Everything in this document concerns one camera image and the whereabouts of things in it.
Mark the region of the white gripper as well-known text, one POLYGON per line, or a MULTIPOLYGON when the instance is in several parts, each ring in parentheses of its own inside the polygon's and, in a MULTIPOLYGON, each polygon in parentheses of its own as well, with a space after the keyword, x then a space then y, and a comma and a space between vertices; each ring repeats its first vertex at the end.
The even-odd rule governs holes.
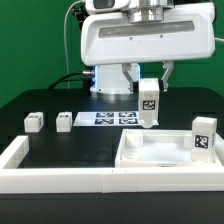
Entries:
POLYGON ((211 2, 177 5, 164 13, 161 22, 131 24, 125 12, 94 14, 84 21, 81 58, 88 66, 123 64, 129 91, 139 80, 136 63, 164 61, 160 90, 168 90, 174 69, 169 60, 207 58, 215 51, 211 2))

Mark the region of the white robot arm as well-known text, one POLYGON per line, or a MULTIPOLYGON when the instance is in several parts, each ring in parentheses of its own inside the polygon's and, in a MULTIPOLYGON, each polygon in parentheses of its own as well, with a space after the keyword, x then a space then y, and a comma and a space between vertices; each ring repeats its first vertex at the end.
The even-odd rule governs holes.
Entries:
POLYGON ((215 51, 212 2, 86 0, 85 8, 81 59, 93 68, 95 95, 161 91, 176 61, 215 51))

